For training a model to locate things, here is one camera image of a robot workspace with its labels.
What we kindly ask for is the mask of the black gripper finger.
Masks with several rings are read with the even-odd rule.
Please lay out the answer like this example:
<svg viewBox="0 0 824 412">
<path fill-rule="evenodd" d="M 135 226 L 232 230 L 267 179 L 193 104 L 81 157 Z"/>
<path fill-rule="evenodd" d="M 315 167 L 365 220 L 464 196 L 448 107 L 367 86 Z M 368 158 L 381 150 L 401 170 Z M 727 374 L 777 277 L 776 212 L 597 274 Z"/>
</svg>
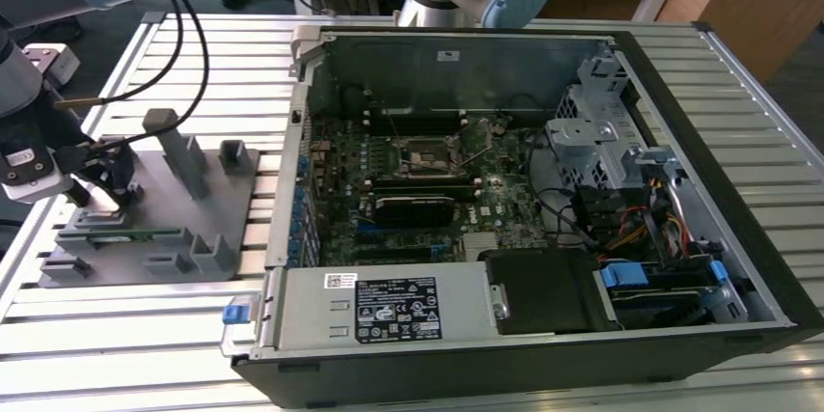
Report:
<svg viewBox="0 0 824 412">
<path fill-rule="evenodd" d="M 97 160 L 97 186 L 115 201 L 119 209 L 131 205 L 136 198 L 133 181 L 135 155 L 132 151 L 107 151 Z"/>
<path fill-rule="evenodd" d="M 76 172 L 67 173 L 65 175 L 69 177 L 71 183 L 68 190 L 64 192 L 64 196 L 67 197 L 69 203 L 76 207 L 85 207 L 89 204 L 91 192 L 80 184 L 76 178 L 91 181 L 93 179 L 93 169 L 91 167 L 85 167 Z"/>
</svg>

